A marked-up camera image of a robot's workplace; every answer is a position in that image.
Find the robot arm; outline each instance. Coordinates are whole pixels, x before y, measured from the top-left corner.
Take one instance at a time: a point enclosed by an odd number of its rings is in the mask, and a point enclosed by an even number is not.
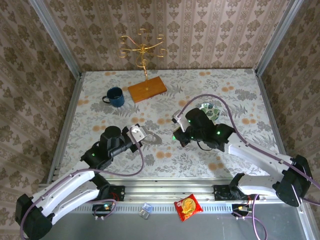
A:
[[[182,147],[191,141],[203,142],[212,149],[218,149],[243,158],[266,171],[270,176],[249,176],[238,173],[229,185],[230,192],[236,197],[263,194],[276,195],[283,202],[298,207],[307,193],[311,182],[293,171],[287,164],[294,165],[312,177],[307,159],[298,155],[292,158],[279,154],[249,141],[236,133],[226,124],[214,124],[200,109],[194,108],[185,116],[177,111],[172,121],[180,127],[173,133]]]
[[[97,172],[107,168],[116,155],[128,149],[135,152],[135,142],[142,146],[140,141],[146,137],[145,131],[138,124],[130,131],[131,134],[127,127],[122,131],[116,126],[107,127],[100,141],[87,150],[69,172],[32,197],[24,194],[18,198],[15,221],[19,225],[27,210],[35,204],[23,224],[23,231],[30,240],[41,239],[59,219],[80,205],[113,198],[110,184]],[[112,187],[120,188],[121,192],[125,189],[125,186]]]

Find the patterned wallpaper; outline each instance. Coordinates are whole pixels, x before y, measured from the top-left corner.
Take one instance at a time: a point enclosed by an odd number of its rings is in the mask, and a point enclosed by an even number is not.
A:
[[[46,179],[75,79],[27,0],[0,1],[0,239]]]
[[[165,34],[168,54],[149,69],[253,68],[289,0],[45,0],[82,72],[133,70],[119,37],[149,43]]]
[[[286,152],[320,182],[320,1],[305,0],[262,75]],[[315,187],[309,198],[320,201]],[[312,206],[320,227],[320,208]]]

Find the table surface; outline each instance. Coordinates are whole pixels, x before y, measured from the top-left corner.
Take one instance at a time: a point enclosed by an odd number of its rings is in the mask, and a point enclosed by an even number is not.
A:
[[[148,76],[150,79],[160,76],[167,92],[135,104],[128,87],[144,80],[143,71],[96,71],[85,74],[60,164],[60,175],[80,160],[84,152],[100,139],[106,127],[114,125],[122,129],[136,123],[148,129],[148,136],[142,143],[145,167],[137,178],[232,178],[237,173],[266,175],[257,166],[239,157],[217,150],[203,151],[195,142],[182,148],[172,138],[173,131],[178,127],[171,121],[172,114],[182,109],[193,97],[210,93],[221,96],[227,102],[243,136],[278,151],[252,69],[150,70]],[[120,108],[102,102],[107,90],[116,86],[122,88],[125,98]],[[217,99],[199,98],[186,112],[202,103],[211,103],[219,109],[220,117],[215,123],[231,126],[226,109]],[[107,169],[132,174],[140,167],[138,151],[132,153],[128,150],[116,156]]]

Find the snack bag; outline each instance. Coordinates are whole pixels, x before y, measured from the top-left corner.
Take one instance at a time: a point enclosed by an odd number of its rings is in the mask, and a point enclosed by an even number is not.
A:
[[[182,222],[196,213],[203,212],[202,207],[193,194],[180,201],[175,201],[174,205]]]

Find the gold metal stand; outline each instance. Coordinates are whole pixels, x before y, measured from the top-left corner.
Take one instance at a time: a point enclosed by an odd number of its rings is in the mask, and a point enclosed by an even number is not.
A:
[[[145,41],[148,41],[149,32],[147,32],[146,29],[141,28],[138,35],[142,35],[143,33],[146,33],[146,37],[144,38]],[[159,54],[153,53],[154,48],[163,44],[166,40],[166,37],[163,34],[159,34],[156,39],[158,39],[160,42],[155,45],[147,45],[146,43],[137,44],[131,37],[127,35],[123,35],[119,38],[121,44],[125,44],[125,41],[129,39],[137,48],[129,49],[129,48],[120,48],[120,58],[125,58],[128,56],[128,52],[130,51],[136,51],[139,53],[137,58],[135,59],[135,64],[142,68],[145,75],[145,83],[140,82],[136,85],[129,86],[128,90],[132,96],[132,99],[135,103],[138,103],[142,100],[151,98],[155,95],[162,94],[167,91],[166,86],[162,82],[161,78],[159,76],[148,79],[148,73],[147,73],[147,59],[145,59],[145,54],[149,54],[154,57],[163,58],[168,54],[168,51],[164,48],[159,49]]]

